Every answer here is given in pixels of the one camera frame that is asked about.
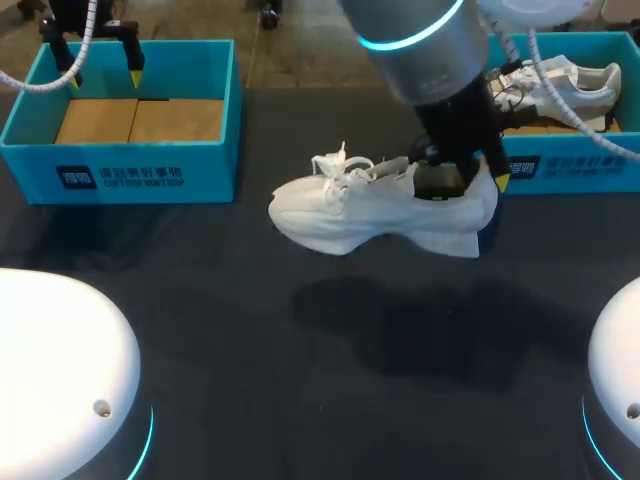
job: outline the printed logo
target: printed logo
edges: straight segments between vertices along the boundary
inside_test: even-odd
[[[67,190],[95,190],[96,181],[89,167],[84,165],[56,167],[62,185]]]
[[[511,180],[530,180],[536,176],[540,157],[509,157],[511,162]]]

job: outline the cyan cardboard box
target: cyan cardboard box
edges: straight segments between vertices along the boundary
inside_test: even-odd
[[[70,44],[74,54],[79,43]],[[233,41],[146,41],[139,89],[119,42],[93,42],[82,88],[20,93],[0,153],[30,204],[226,203],[234,197],[242,88]],[[60,74],[47,45],[28,83]],[[55,145],[72,99],[224,100],[219,141]]]
[[[514,35],[522,58],[528,57],[527,37]],[[542,58],[566,55],[583,67],[622,68],[622,94],[615,117],[623,133],[604,134],[610,141],[640,152],[640,51],[624,32],[541,33]],[[489,68],[505,63],[490,37]],[[576,134],[511,135],[504,137],[511,160],[507,194],[639,192],[640,162],[609,153]]]

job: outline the blue light ring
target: blue light ring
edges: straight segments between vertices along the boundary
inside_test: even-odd
[[[604,459],[604,456],[602,455],[602,453],[600,453],[600,450],[598,450],[598,447],[596,446],[596,442],[593,440],[593,437],[591,436],[591,431],[589,430],[589,425],[587,424],[587,414],[586,414],[586,411],[585,411],[585,408],[584,408],[584,397],[582,397],[582,419],[584,420],[584,429],[587,431],[587,436],[589,437],[589,441],[591,442],[591,446],[593,447],[593,450],[596,452],[596,454],[600,458],[600,461],[602,462],[602,464],[605,467],[607,467],[607,469],[609,470],[611,475],[613,475],[616,478],[616,480],[623,480],[623,478],[616,473],[616,471],[613,469],[613,467],[611,465],[609,465],[609,462],[607,462]]]
[[[149,424],[149,435],[147,435],[147,443],[145,444],[144,450],[142,451],[142,454],[138,459],[138,463],[136,464],[131,474],[127,477],[127,480],[133,480],[133,477],[136,476],[136,474],[138,473],[138,470],[140,470],[140,467],[142,467],[142,464],[144,463],[144,459],[147,456],[147,453],[149,451],[149,446],[151,445],[152,434],[153,434],[153,407],[151,407],[151,423]]]
[[[360,44],[364,48],[373,50],[374,52],[393,52],[395,50],[410,47],[411,45],[415,45],[416,43],[421,42],[428,36],[438,31],[445,23],[447,23],[451,19],[451,17],[455,15],[455,13],[460,9],[463,3],[464,0],[456,0],[456,3],[454,3],[451,8],[442,17],[440,17],[439,20],[435,21],[421,32],[418,32],[415,35],[411,35],[404,40],[397,40],[393,42],[370,42],[369,40],[360,37]]]

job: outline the white sneaker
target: white sneaker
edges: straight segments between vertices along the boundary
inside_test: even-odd
[[[565,102],[592,129],[606,129],[605,115],[613,108],[622,90],[622,70],[616,63],[607,68],[583,68],[560,55],[542,62],[549,80],[558,89]],[[538,115],[562,123],[567,120],[547,95],[540,78],[531,64],[491,82],[494,99],[508,110],[535,105]]]
[[[431,252],[480,256],[479,234],[498,203],[498,189],[484,163],[464,196],[443,201],[414,197],[418,164],[409,165],[406,157],[374,166],[363,157],[347,160],[343,143],[340,152],[316,156],[312,163],[313,176],[278,188],[269,205],[275,226],[294,242],[345,255],[370,238],[394,233]],[[315,174],[316,165],[321,174]]]

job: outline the dark table surface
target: dark table surface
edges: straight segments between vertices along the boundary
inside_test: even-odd
[[[578,479],[589,336],[640,272],[640,196],[509,197],[476,261],[386,237],[332,258],[271,227],[312,155],[378,161],[418,131],[380,90],[248,92],[231,205],[30,207],[2,165],[1,265],[122,309],[154,478]]]

